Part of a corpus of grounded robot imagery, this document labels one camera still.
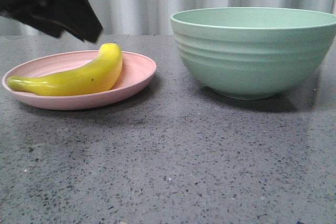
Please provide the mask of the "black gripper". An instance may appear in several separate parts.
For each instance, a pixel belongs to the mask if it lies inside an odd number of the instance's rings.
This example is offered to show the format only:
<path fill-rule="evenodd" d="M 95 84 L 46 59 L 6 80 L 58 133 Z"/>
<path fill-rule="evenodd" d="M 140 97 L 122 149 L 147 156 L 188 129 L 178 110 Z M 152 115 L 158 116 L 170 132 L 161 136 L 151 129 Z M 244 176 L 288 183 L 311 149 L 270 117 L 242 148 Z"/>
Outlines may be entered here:
<path fill-rule="evenodd" d="M 1 0 L 1 15 L 55 38 L 67 31 L 96 43 L 103 30 L 88 0 Z"/>

